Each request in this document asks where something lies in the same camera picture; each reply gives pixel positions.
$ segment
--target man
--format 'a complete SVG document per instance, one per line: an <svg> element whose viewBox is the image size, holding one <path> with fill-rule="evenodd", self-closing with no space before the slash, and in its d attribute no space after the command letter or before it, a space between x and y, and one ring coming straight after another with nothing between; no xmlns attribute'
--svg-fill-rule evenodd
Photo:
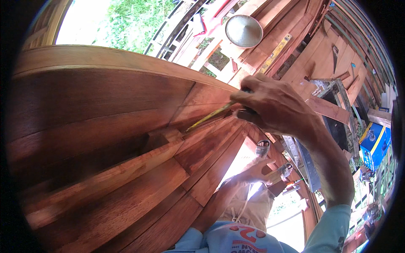
<svg viewBox="0 0 405 253"><path fill-rule="evenodd" d="M312 231L303 252L341 252L347 236L354 182L342 150L321 123L320 118L302 98L283 81L274 81L263 74L246 77L241 88L230 99L257 112L240 110L237 117L251 122L266 132L296 137L311 154L319 174L327 208ZM271 182L261 173L264 160L234 176L210 198L204 209L167 252L196 253L291 253L290 246L277 241L264 231L233 221L218 221L235 194L247 185Z"/></svg>

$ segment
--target green grass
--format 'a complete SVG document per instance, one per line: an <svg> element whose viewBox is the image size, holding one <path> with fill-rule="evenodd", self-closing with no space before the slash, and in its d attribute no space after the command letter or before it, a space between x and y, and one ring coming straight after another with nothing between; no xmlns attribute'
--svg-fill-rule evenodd
<svg viewBox="0 0 405 253"><path fill-rule="evenodd" d="M174 7L172 0L113 0L100 24L104 39L112 48L143 53Z"/></svg>

